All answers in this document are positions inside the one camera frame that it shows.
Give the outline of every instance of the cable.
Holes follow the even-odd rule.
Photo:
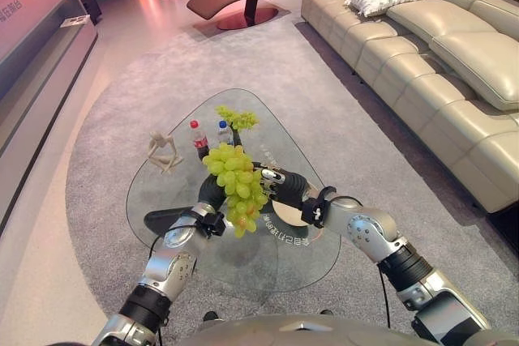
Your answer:
[[[161,328],[159,327],[159,346],[162,346],[162,333],[161,333]]]
[[[336,198],[333,198],[331,202],[338,199],[351,199],[357,202],[360,207],[364,207],[362,203],[360,203],[356,198],[353,196],[337,196]],[[384,277],[382,276],[382,271],[379,269],[380,274],[380,282],[382,283],[382,291],[384,291],[384,301],[386,303],[386,319],[388,320],[388,328],[391,328],[391,318],[389,317],[389,303],[388,303],[388,293],[386,292],[386,284],[384,282]]]
[[[150,259],[152,257],[152,255],[153,255],[153,248],[155,248],[155,245],[157,244],[159,239],[164,237],[170,231],[178,230],[178,229],[186,229],[186,228],[190,228],[190,227],[196,227],[196,225],[195,224],[183,224],[182,226],[175,226],[175,227],[172,227],[171,229],[167,229],[164,234],[157,235],[157,237],[155,238],[155,240],[152,243],[152,246],[149,248],[148,259]],[[159,331],[157,332],[157,334],[159,335],[159,346],[162,346],[162,333],[161,333],[161,328],[160,327],[159,327]]]
[[[388,294],[386,293],[386,284],[384,282],[384,277],[382,276],[382,271],[379,269],[380,281],[382,282],[382,290],[384,291],[384,301],[386,302],[386,318],[388,319],[388,328],[391,328],[391,318],[389,317],[389,304],[388,304]]]

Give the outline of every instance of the round rug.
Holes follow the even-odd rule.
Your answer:
[[[324,184],[392,213],[422,254],[462,285],[484,313],[494,315],[491,321],[513,326],[519,305],[506,266],[475,227],[460,226],[448,214],[302,36],[297,29],[302,20],[292,12],[209,38],[200,39],[195,31],[179,35],[130,64],[92,107],[72,152],[66,209],[79,265],[102,309],[118,312],[147,260],[147,248],[127,223],[125,204],[146,158],[150,130],[169,132],[210,96],[244,88],[272,110]],[[351,76],[343,82],[358,80]],[[474,265],[478,252],[484,255]],[[465,271],[467,263],[474,271]],[[474,276],[482,272],[485,284]],[[502,297],[510,306],[506,312]],[[392,291],[389,300],[394,327],[411,332],[412,314]],[[165,341],[188,336],[209,310],[241,318],[326,308],[384,325],[383,302],[376,266],[347,242],[327,276],[290,293],[238,291],[195,273],[173,303]]]

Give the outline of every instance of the grape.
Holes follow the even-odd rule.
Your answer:
[[[251,157],[239,145],[221,143],[202,161],[217,176],[217,185],[225,188],[229,208],[226,217],[234,225],[236,237],[243,237],[245,231],[253,233],[260,209],[268,201],[260,185],[261,171],[253,171]]]
[[[263,188],[262,188],[261,184],[259,184],[258,182],[252,182],[251,191],[252,191],[252,194],[254,194],[254,195],[262,194]]]
[[[229,158],[226,162],[225,162],[225,169],[227,170],[235,170],[238,168],[238,166],[240,165],[240,161],[238,158]]]
[[[254,199],[258,204],[261,204],[262,206],[268,203],[268,197],[264,194],[258,194],[254,197]]]
[[[239,226],[236,226],[236,227],[234,228],[234,236],[235,236],[236,238],[241,238],[241,237],[243,237],[243,234],[244,234],[244,233],[245,233],[245,229],[242,229],[242,228],[239,227]]]
[[[214,161],[213,158],[211,158],[211,156],[205,156],[203,159],[202,159],[202,164],[204,165],[209,165],[211,164],[212,162]]]
[[[235,208],[236,207],[236,204],[240,201],[240,197],[239,196],[229,196],[229,198],[227,199],[227,207],[229,207],[229,209],[231,208]]]
[[[235,191],[236,191],[236,185],[234,183],[225,185],[225,194],[227,196],[231,196]]]
[[[253,233],[254,231],[256,231],[256,222],[254,222],[252,219],[247,219],[247,225],[245,229]]]
[[[245,215],[240,215],[238,217],[238,221],[236,222],[239,227],[245,229],[247,227],[247,217]]]
[[[244,202],[237,202],[235,208],[236,212],[239,212],[240,214],[245,214],[247,212],[247,205]]]
[[[233,129],[238,131],[243,129],[251,129],[253,125],[258,123],[258,119],[254,113],[237,113],[232,109],[225,107],[224,105],[217,107],[217,113],[223,117],[227,123],[231,124]]]
[[[239,195],[240,198],[248,198],[251,196],[251,190],[249,190],[249,187],[239,182],[236,184],[236,193]]]
[[[217,178],[218,186],[225,186],[225,173],[220,173]]]
[[[254,210],[255,210],[254,200],[252,200],[252,199],[247,200],[247,210],[246,210],[247,215],[252,214],[252,212],[254,212]]]
[[[225,184],[234,184],[236,182],[236,175],[234,172],[225,172]]]
[[[219,149],[211,149],[209,151],[209,157],[211,157],[213,160],[218,161],[221,158],[221,152]]]
[[[211,164],[208,164],[208,169],[209,172],[214,175],[220,174],[224,170],[224,163],[221,161],[214,161]]]
[[[229,212],[227,213],[227,220],[230,223],[235,223],[237,218],[238,218],[238,213],[236,212],[236,210],[230,209]]]
[[[251,172],[241,172],[238,175],[238,181],[242,184],[250,184],[252,183],[252,173]]]

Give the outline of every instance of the gray rug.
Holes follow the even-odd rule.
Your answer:
[[[245,88],[272,110],[325,184],[392,214],[493,326],[518,332],[517,261],[431,155],[302,23],[298,10],[244,31],[204,33],[186,32],[130,64],[94,104],[76,141],[67,215],[79,264],[107,314],[118,311],[146,263],[147,248],[128,226],[125,205],[148,132],[171,130],[215,93]],[[413,314],[391,289],[389,305],[394,328],[411,333]],[[165,340],[188,336],[208,310],[231,319],[325,308],[385,324],[378,270],[346,240],[321,281],[290,293],[237,290],[196,274],[173,304]]]

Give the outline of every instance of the beige leather sofa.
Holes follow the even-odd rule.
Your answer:
[[[418,0],[363,18],[345,0],[301,15],[483,208],[519,199],[519,8]]]

